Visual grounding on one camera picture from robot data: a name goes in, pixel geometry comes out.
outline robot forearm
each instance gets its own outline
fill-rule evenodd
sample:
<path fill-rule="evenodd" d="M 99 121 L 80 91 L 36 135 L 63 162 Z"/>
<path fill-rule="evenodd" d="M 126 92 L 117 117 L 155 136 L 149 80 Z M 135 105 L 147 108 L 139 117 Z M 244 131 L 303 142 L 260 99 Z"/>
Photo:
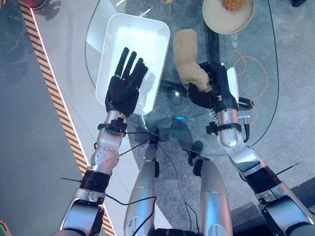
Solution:
<path fill-rule="evenodd" d="M 120 112 L 110 111 L 105 123 L 98 126 L 99 135 L 91 166 L 72 196 L 61 222 L 61 232 L 53 236 L 66 236 L 74 232 L 94 236 L 100 232 L 104 210 L 98 205 L 104 202 L 113 168 L 119 161 L 118 148 L 126 130 L 125 118 Z"/>
<path fill-rule="evenodd" d="M 218 124 L 237 122 L 236 110 L 218 113 Z M 229 155 L 240 176 L 248 183 L 263 205 L 261 213 L 277 235 L 288 235 L 300 224 L 313 224 L 312 215 L 287 185 L 266 165 L 259 155 L 245 145 L 237 128 L 219 132 L 218 144 Z"/>

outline glass tabletop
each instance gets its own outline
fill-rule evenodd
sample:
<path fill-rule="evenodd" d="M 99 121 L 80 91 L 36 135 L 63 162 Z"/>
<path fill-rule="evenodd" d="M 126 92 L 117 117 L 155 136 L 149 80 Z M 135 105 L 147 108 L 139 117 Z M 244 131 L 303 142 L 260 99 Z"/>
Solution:
<path fill-rule="evenodd" d="M 99 0 L 87 31 L 85 56 L 92 83 L 96 86 L 107 22 L 116 13 L 126 13 L 165 22 L 171 32 L 164 72 L 154 110 L 129 118 L 143 128 L 159 129 L 162 139 L 190 150 L 196 141 L 203 143 L 203 154 L 224 155 L 216 136 L 206 133 L 215 120 L 210 109 L 198 107 L 186 97 L 180 83 L 174 54 L 173 36 L 182 29 L 198 33 L 197 63 L 217 61 L 238 73 L 240 97 L 251 99 L 254 107 L 241 110 L 250 116 L 249 146 L 267 132 L 273 119 L 279 94 L 278 63 L 269 1 L 255 1 L 251 22 L 241 31 L 217 34 L 205 24 L 202 0 Z"/>

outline pineapple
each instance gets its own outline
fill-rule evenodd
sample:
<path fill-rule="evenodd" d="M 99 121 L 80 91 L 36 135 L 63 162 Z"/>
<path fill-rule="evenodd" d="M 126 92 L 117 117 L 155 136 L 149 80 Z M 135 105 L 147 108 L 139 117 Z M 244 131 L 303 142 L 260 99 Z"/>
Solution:
<path fill-rule="evenodd" d="M 233 11 L 242 8 L 247 0 L 222 0 L 222 2 L 227 10 Z"/>

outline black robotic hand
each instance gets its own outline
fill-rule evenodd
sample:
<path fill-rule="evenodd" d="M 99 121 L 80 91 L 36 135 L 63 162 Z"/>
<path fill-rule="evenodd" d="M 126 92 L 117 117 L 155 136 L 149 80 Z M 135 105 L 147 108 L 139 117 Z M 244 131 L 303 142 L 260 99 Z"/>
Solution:
<path fill-rule="evenodd" d="M 128 48 L 124 48 L 117 65 L 115 75 L 111 78 L 108 91 L 105 98 L 106 111 L 119 111 L 128 117 L 133 113 L 139 97 L 139 88 L 142 80 L 148 71 L 144 65 L 143 59 L 140 58 L 136 63 L 133 72 L 130 69 L 137 56 L 136 52 L 132 52 L 128 60 L 126 68 L 123 72 L 124 63 L 129 53 Z"/>
<path fill-rule="evenodd" d="M 200 64 L 200 67 L 207 72 L 212 90 L 201 92 L 190 83 L 188 96 L 191 101 L 204 108 L 213 108 L 215 112 L 228 108 L 238 109 L 238 104 L 229 89 L 226 68 L 217 62 L 205 62 Z"/>

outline floor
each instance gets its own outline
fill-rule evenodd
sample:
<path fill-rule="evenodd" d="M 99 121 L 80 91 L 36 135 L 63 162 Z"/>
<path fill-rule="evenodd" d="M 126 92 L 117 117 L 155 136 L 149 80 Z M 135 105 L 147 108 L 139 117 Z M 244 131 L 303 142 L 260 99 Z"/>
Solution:
<path fill-rule="evenodd" d="M 47 8 L 35 12 L 46 51 L 87 156 L 93 152 L 96 127 L 106 117 L 105 109 L 95 100 L 95 89 L 82 56 L 86 30 L 96 4 L 96 0 L 89 4 L 83 0 L 51 0 Z M 0 178 L 5 180 L 0 181 L 4 192 L 0 201 L 8 203 L 0 206 L 0 219 L 12 226 L 13 235 L 46 235 L 58 228 L 76 187 L 75 183 L 61 181 L 59 177 L 79 178 L 80 172 L 41 78 L 25 25 L 19 19 L 17 3 L 9 0 L 4 7 L 10 7 L 10 14 L 0 10 L 0 21 L 5 22 L 0 25 L 0 34 L 12 50 L 0 45 Z M 289 187 L 295 187 L 304 202 L 311 204 L 315 201 L 315 2 L 309 0 L 293 8 L 290 0 L 271 1 L 271 10 L 279 63 L 279 103 L 268 132 L 254 148 L 275 172 L 300 162 L 279 177 Z M 130 122 L 129 130 L 136 129 L 139 127 Z M 143 138 L 124 139 L 122 151 Z M 187 152 L 169 142 L 160 145 L 173 158 L 186 201 L 198 212 L 200 180 L 192 175 Z M 120 201 L 128 201 L 145 148 L 140 146 L 121 157 L 115 168 L 108 193 Z M 174 167 L 161 150 L 158 153 L 161 175 L 156 180 L 156 226 L 186 230 L 189 219 Z M 214 157 L 214 162 L 228 191 L 234 230 L 261 224 L 255 208 L 257 201 L 228 158 Z M 126 208 L 110 200 L 106 206 L 117 235 L 123 235 Z M 195 229 L 194 217 L 192 228 Z"/>
<path fill-rule="evenodd" d="M 299 8 L 293 8 L 289 0 L 270 1 L 270 4 L 279 64 L 279 102 L 271 126 L 253 148 L 275 173 L 299 162 L 296 167 L 279 175 L 293 188 L 315 177 L 315 107 L 312 105 L 315 98 L 315 2 L 307 1 Z M 142 139 L 129 138 L 131 146 Z M 185 200 L 199 212 L 200 179 L 192 174 L 187 163 L 188 153 L 170 142 L 161 143 L 161 147 L 173 158 Z M 133 151 L 138 166 L 141 166 L 145 148 L 142 146 Z M 174 167 L 161 150 L 158 157 L 161 175 L 156 180 L 157 204 L 174 228 L 188 229 L 189 217 Z M 241 181 L 228 157 L 214 156 L 213 160 L 227 188 L 234 232 L 262 224 L 255 206 L 258 204 L 256 198 Z M 310 183 L 310 198 L 315 202 L 314 179 Z M 307 193 L 305 189 L 296 191 Z M 196 229 L 192 218 L 193 229 Z"/>

